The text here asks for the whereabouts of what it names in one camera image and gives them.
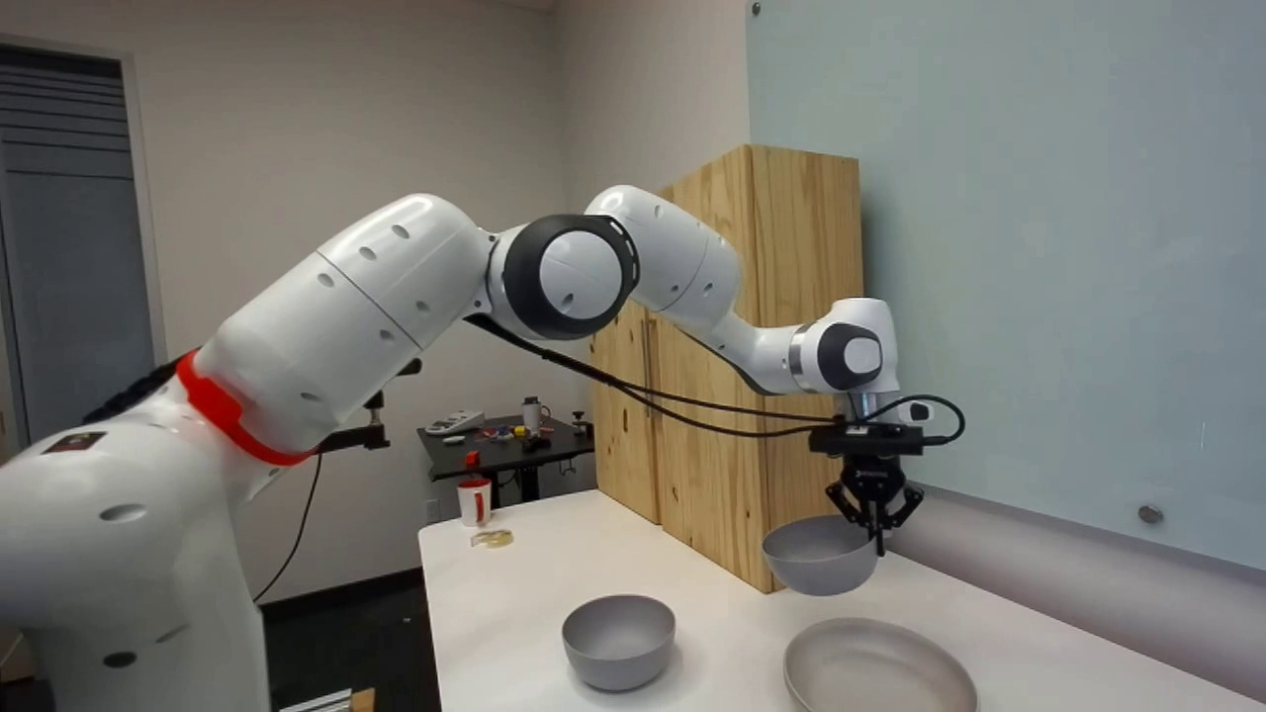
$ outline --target black cable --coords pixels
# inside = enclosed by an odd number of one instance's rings
[[[691,395],[678,395],[678,392],[656,392],[656,387],[645,387],[645,384],[629,384],[629,379],[620,379],[620,378],[613,378],[613,374],[588,367],[588,366],[580,366],[580,360],[572,360],[572,356],[538,349],[538,346],[505,334],[501,325],[495,325],[495,322],[488,322],[488,316],[470,316],[470,325],[483,329],[483,334],[491,334],[491,335],[500,335],[500,341],[505,341],[505,346],[514,346],[514,349],[522,349],[522,351],[536,351],[536,356],[543,356],[543,360],[550,360],[550,366],[559,366],[559,367],[571,367],[571,374],[580,374],[580,378],[588,378],[588,379],[599,379],[599,384],[604,384],[604,387],[617,387],[617,392],[627,392],[629,399],[637,399],[637,404],[645,404],[645,407],[652,407],[652,411],[660,411],[660,404],[650,404],[650,399],[678,399],[678,404],[691,404],[691,407],[710,407],[710,411],[733,411],[733,414],[805,421],[805,424],[820,424],[820,429],[836,424],[836,421],[828,421],[828,414],[762,411],[762,407],[712,404],[712,399],[691,399]]]
[[[839,421],[828,421],[828,414],[762,411],[762,407],[735,407],[735,404],[712,404],[712,399],[691,399],[691,395],[678,395],[678,392],[656,392],[656,387],[645,387],[645,384],[629,384],[629,379],[620,379],[620,378],[613,378],[613,374],[588,367],[588,366],[580,366],[580,360],[572,360],[572,356],[538,349],[538,346],[505,334],[505,329],[495,325],[491,316],[470,316],[470,325],[483,329],[483,334],[491,334],[491,335],[500,335],[500,341],[505,341],[505,346],[514,346],[514,349],[522,349],[522,351],[536,351],[536,356],[543,356],[543,360],[550,360],[550,366],[559,366],[559,367],[571,367],[571,374],[578,374],[578,378],[588,378],[588,379],[599,379],[599,384],[604,384],[604,387],[613,387],[613,392],[645,404],[650,411],[656,411],[656,414],[665,414],[665,421],[678,421],[678,424],[689,424],[689,429],[700,429],[700,430],[718,430],[718,436],[733,436],[733,440],[789,440],[789,436],[807,436],[807,430],[816,430],[816,429],[836,429],[836,424],[839,424]],[[691,414],[685,414],[685,411],[673,411],[673,407],[665,407],[665,404],[656,404],[656,399],[691,404],[691,407],[710,407],[710,411],[733,411],[733,414],[805,421],[805,424],[816,424],[816,429],[782,429],[782,430],[718,429],[718,424],[691,421]],[[940,395],[904,395],[904,399],[890,399],[886,407],[878,407],[878,411],[871,411],[871,414],[861,414],[861,421],[855,421],[855,424],[874,424],[878,414],[886,414],[886,411],[894,411],[894,407],[904,407],[904,404],[940,404],[940,407],[952,411],[956,429],[952,429],[951,436],[926,436],[926,447],[946,447],[946,445],[963,440],[967,414],[963,414],[956,404],[951,404],[951,399],[940,399]]]
[[[321,462],[325,462],[325,454],[317,454],[317,472],[313,472],[313,484],[309,484],[309,500],[306,500],[306,509],[301,509],[301,527],[296,527],[296,533],[294,533],[294,542],[288,542],[288,553],[280,558],[280,567],[276,567],[276,574],[265,581],[265,590],[253,595],[253,602],[265,602],[268,590],[286,577],[294,553],[301,553],[301,542],[306,542],[306,529],[309,529],[309,513],[313,513],[313,500],[317,500],[317,488],[321,488]]]
[[[857,424],[874,424],[874,421],[890,414],[890,411],[904,407],[904,404],[939,404],[939,407],[952,411],[952,421],[956,421],[952,430],[951,430],[951,436],[926,436],[926,440],[923,440],[926,447],[946,447],[946,445],[963,440],[963,430],[967,430],[963,407],[956,407],[952,399],[923,395],[923,392],[917,392],[917,395],[890,399],[890,404],[865,411]]]

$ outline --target gray bowl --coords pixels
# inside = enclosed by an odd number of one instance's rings
[[[665,676],[678,619],[652,596],[599,596],[563,620],[571,668],[599,693],[629,693]]]
[[[874,542],[839,513],[798,519],[762,540],[762,562],[789,590],[836,596],[874,574]]]
[[[836,619],[805,629],[782,653],[782,676],[798,712],[976,712],[973,676],[946,649],[890,620]]]

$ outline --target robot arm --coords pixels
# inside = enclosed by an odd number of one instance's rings
[[[881,302],[836,302],[813,325],[757,329],[733,312],[735,250],[700,217],[637,186],[600,189],[584,215],[505,233],[478,231],[442,198],[405,198],[325,243],[232,312],[180,378],[194,407],[260,462],[301,462],[416,351],[462,316],[525,341],[578,341],[633,298],[729,360],[757,392],[848,395],[865,414],[898,392],[898,341]],[[823,429],[842,454],[828,500],[881,529],[917,505],[898,454],[905,429]]]
[[[878,302],[753,329],[735,285],[729,243],[645,189],[501,233],[442,198],[398,198],[238,310],[156,395],[0,467],[0,620],[33,635],[66,712],[268,707],[232,513],[462,316],[572,341],[637,298],[760,392],[898,387]],[[894,509],[894,462],[917,436],[855,421],[813,447],[848,454],[830,503],[874,533],[914,509]]]

